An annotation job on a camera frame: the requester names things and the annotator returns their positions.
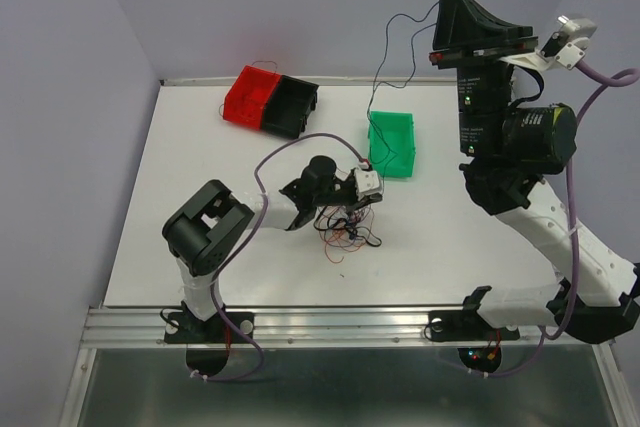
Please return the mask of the green plastic bin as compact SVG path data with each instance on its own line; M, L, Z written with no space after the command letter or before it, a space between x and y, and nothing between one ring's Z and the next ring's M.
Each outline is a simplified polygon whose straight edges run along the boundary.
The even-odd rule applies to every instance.
M382 177L407 179L413 175L416 143L411 113L371 111L368 141L368 160Z

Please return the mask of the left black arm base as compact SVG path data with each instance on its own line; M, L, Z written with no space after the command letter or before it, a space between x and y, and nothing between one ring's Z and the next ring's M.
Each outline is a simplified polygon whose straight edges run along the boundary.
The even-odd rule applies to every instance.
M178 308L161 309L159 316L165 323L164 342L167 344L248 343L219 314L202 321L187 309L184 302Z

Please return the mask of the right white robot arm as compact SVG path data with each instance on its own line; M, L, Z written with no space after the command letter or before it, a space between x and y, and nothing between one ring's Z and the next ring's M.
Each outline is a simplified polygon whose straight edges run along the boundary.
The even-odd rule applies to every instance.
M596 25L562 16L540 43L529 26L504 21L475 0L439 0L431 63L457 74L459 145L466 191L488 215L523 236L554 268L548 285L481 286L457 310L428 324L436 342L492 339L508 328L534 326L546 339L561 334L600 344L631 331L639 318L639 268L581 224L570 199L548 177L569 174L579 115L557 103L511 93L515 68L535 79L550 69L587 71Z

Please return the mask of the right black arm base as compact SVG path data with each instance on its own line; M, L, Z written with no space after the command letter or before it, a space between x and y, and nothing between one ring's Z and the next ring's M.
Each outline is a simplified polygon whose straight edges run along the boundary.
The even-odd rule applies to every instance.
M433 342L515 341L518 329L491 327L475 311L433 310L428 313L424 336Z

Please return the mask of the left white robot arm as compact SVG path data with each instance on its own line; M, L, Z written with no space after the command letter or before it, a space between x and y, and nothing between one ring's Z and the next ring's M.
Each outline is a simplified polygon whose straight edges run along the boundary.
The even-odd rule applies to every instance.
M379 174L363 163L346 175L327 156L315 156L300 176L274 194L236 196L221 181L205 183L165 223L162 236L176 259L184 298L178 312L165 318L169 342L220 341L224 305L215 274L232 258L245 233L271 228L296 231L326 207L355 213L383 198Z

